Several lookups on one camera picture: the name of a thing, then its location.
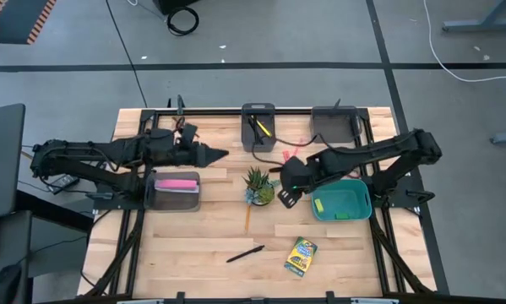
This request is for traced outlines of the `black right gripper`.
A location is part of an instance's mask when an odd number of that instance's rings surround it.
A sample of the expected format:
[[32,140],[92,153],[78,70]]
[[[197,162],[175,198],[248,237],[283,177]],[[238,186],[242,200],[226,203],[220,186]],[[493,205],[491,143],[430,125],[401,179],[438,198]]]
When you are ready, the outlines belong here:
[[312,155],[305,162],[292,156],[283,165],[270,168],[269,172],[279,174],[282,189],[277,198],[287,209],[293,208],[303,194],[311,193],[321,182],[318,160]]

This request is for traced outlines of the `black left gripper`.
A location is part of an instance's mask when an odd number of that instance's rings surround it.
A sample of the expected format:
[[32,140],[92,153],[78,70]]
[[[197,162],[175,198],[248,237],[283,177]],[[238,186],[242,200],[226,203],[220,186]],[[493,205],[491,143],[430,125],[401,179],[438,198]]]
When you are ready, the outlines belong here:
[[226,149],[211,148],[207,145],[193,142],[191,146],[174,146],[167,150],[162,158],[163,166],[195,166],[206,167],[222,160],[229,151]]

